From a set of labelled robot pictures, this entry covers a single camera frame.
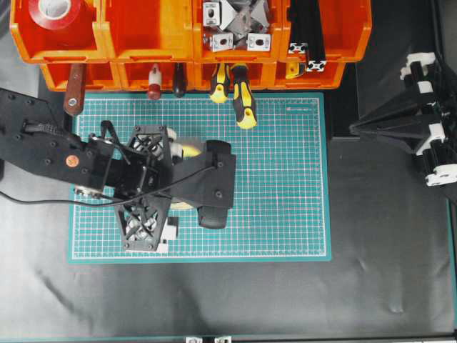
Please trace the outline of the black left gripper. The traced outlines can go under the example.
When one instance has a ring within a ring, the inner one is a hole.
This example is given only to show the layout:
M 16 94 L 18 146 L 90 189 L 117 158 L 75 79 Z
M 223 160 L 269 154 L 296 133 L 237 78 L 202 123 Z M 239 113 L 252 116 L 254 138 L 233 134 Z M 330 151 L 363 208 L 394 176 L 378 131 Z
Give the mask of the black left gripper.
M 168 218 L 172 203 L 166 186 L 179 156 L 177 133 L 166 126 L 136 126 L 122 144 L 112 124 L 103 135 L 121 154 L 111 163 L 108 186 L 114 191 L 114 210 L 122 247 L 130 252 L 160 252 L 166 248 L 164 232 L 173 236 L 177 218 Z

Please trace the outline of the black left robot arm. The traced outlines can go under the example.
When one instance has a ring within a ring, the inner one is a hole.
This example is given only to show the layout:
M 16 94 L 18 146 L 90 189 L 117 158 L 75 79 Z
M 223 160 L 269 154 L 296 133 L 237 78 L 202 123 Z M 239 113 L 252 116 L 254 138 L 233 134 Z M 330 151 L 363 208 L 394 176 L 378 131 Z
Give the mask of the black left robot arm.
M 165 252 L 178 234 L 173 159 L 176 135 L 165 126 L 136 126 L 121 143 L 109 120 L 88 139 L 56 120 L 42 99 L 1 90 L 1 160 L 40 177 L 73 184 L 80 207 L 114 209 L 125 250 Z

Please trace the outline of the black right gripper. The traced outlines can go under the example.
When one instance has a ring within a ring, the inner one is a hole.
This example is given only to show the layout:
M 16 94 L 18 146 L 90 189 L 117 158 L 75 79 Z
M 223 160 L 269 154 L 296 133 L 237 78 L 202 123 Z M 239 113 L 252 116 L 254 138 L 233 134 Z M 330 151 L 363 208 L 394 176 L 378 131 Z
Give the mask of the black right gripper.
M 409 54 L 410 86 L 350 125 L 352 134 L 412 154 L 429 187 L 456 183 L 456 73 L 433 52 Z

